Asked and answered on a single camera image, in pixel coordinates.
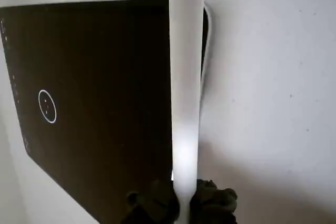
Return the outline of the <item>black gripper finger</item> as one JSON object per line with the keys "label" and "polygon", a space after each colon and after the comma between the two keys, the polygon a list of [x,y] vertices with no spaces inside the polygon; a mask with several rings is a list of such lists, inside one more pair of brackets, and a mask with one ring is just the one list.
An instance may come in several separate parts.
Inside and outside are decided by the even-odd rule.
{"label": "black gripper finger", "polygon": [[218,189],[212,180],[197,180],[190,201],[190,223],[236,223],[238,196],[232,188]]}
{"label": "black gripper finger", "polygon": [[180,217],[180,203],[171,179],[155,180],[144,191],[130,192],[127,204],[123,223],[175,223]]}

